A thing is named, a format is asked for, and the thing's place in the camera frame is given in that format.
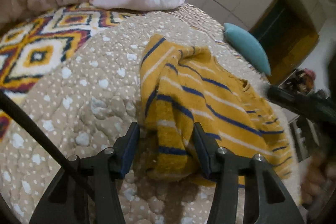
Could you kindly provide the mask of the person's right hand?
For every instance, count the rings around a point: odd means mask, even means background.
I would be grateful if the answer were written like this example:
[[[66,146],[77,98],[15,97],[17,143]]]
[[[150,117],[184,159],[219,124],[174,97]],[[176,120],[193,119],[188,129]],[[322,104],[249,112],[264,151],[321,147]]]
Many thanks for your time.
[[[302,203],[310,205],[327,179],[335,180],[335,157],[327,159],[323,153],[316,152],[301,184]]]

